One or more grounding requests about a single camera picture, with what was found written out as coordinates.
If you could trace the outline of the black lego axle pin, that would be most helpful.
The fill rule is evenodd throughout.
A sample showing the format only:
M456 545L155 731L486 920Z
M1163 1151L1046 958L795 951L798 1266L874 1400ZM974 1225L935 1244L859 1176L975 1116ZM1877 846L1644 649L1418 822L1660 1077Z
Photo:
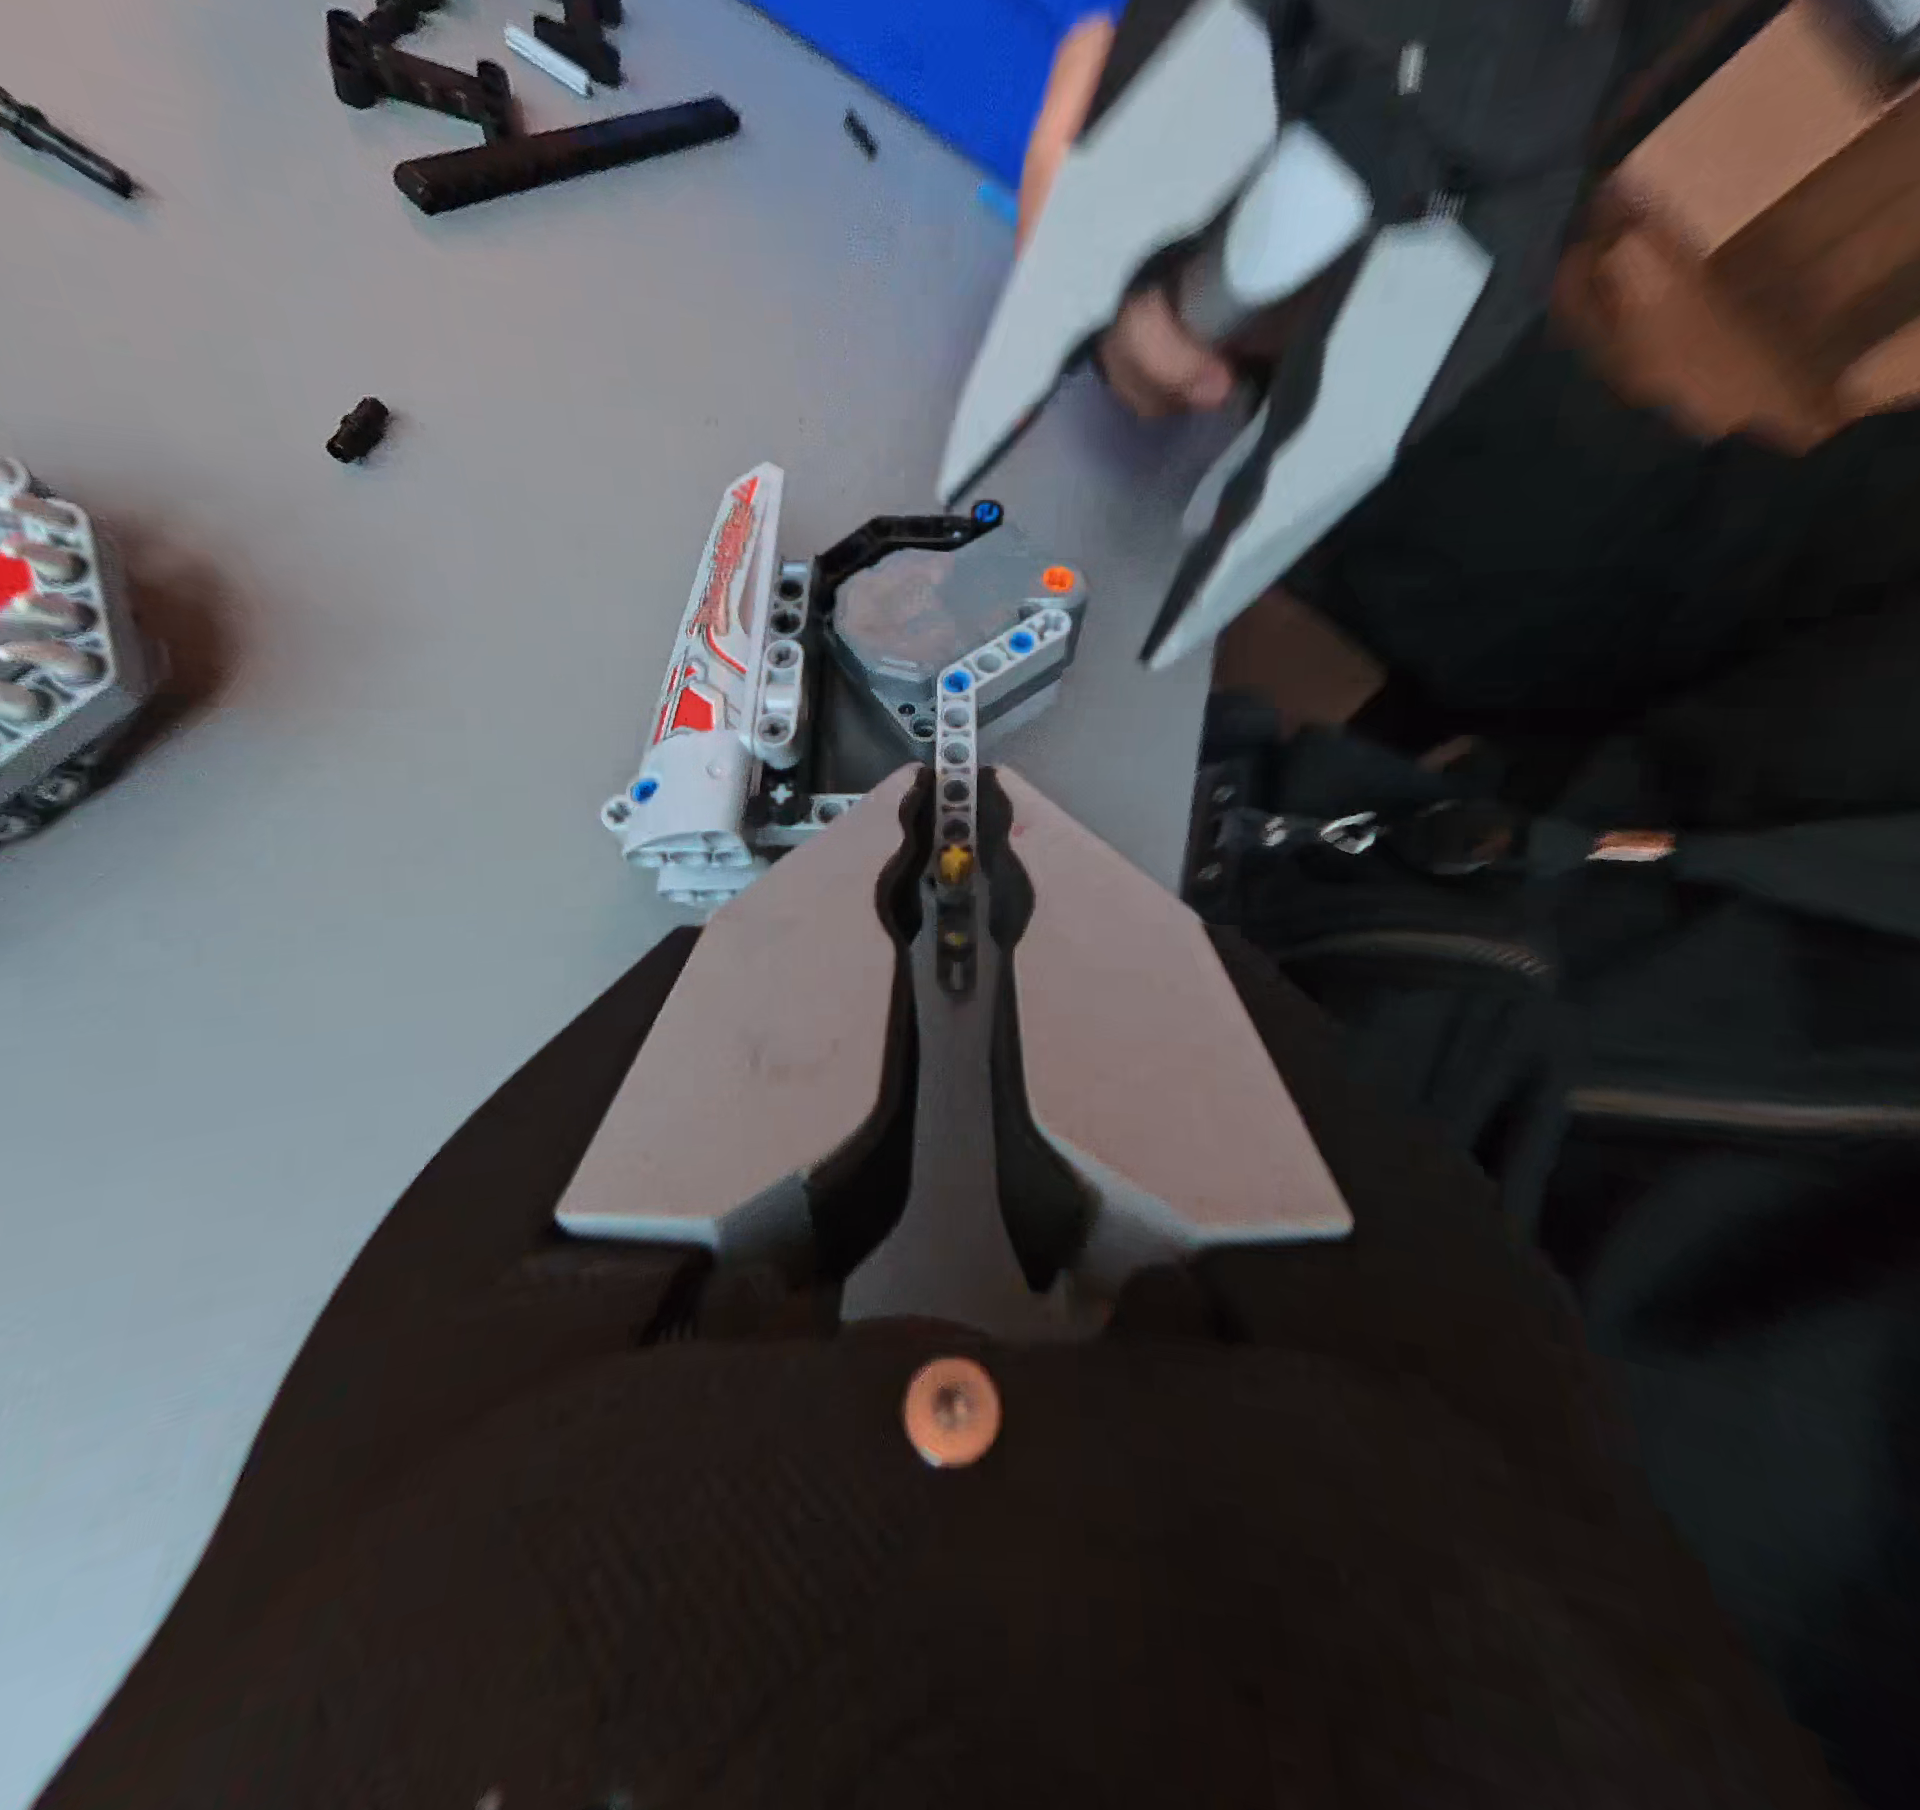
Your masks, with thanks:
M141 184L130 170L53 123L36 104L2 89L0 117L4 138L14 143L76 170L122 200L141 197Z

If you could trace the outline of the long black lego beam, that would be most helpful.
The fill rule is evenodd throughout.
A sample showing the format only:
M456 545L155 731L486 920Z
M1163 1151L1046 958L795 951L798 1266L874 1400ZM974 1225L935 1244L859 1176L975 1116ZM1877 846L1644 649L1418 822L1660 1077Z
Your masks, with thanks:
M396 164L392 177L400 197L421 214L442 216L725 141L738 131L734 107L725 99L708 95L409 158Z

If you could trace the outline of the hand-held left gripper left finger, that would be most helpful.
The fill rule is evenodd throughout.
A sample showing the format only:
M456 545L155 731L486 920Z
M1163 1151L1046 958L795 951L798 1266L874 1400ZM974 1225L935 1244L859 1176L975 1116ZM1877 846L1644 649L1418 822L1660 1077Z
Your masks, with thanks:
M884 777L705 931L555 1209L571 1239L850 1269L912 1178L924 774Z

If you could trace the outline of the person's black jacket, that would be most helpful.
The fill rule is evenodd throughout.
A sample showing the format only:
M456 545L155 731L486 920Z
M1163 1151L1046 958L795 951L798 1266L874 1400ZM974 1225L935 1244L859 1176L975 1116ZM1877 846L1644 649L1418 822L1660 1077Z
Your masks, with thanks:
M1534 338L1308 559L1271 796L1506 804L1220 946L1354 1206L1138 1278L1233 1586L1203 1806L1917 1806L1917 416L1803 459Z

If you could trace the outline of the black angled lego assembly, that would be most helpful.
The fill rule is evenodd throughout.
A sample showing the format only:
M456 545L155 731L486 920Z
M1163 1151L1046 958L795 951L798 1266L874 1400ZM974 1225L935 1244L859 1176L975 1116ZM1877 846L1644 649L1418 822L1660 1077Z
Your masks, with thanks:
M503 66L481 58L462 70L402 45L446 3L373 0L364 16L333 7L324 19L333 93L348 109L396 100L474 123L486 143L508 140L518 136L518 110Z

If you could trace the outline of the grey spiked lego vehicle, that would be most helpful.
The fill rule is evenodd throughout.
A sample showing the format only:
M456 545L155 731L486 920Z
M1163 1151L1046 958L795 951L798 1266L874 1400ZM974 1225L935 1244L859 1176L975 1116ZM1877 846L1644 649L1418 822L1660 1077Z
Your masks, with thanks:
M2 461L2 846L123 769L165 681L130 573L92 515Z

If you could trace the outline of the person's right hand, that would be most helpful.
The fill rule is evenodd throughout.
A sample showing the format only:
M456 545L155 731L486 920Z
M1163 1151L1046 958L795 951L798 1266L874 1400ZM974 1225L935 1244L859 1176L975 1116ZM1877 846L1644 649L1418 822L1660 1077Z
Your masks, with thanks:
M1015 191L1015 249L1025 251L1081 140L1116 38L1116 21L1095 12L1058 45L1025 147ZM1141 419L1212 413L1237 387L1233 364L1191 334L1163 286L1133 289L1096 341L1098 371L1113 396Z

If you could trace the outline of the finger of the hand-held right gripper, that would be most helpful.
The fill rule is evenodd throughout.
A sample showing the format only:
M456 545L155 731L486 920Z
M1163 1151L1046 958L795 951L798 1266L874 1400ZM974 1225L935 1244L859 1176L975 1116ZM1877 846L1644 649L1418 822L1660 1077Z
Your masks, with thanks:
M962 385L940 502L997 465L1141 274L1237 200L1280 131L1271 54L1254 0L1192 0L1069 147Z
M1142 668L1213 644L1378 488L1490 275L1490 255L1449 219L1400 224L1366 247L1325 330L1283 359L1260 434L1142 641Z

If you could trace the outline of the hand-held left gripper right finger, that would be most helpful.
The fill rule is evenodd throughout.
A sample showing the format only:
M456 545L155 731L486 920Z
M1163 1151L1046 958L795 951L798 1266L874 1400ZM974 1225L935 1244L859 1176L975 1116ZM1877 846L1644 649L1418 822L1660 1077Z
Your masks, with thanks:
M1019 774L988 772L980 800L994 1178L1029 1289L1118 1295L1213 1252L1348 1241L1203 920Z

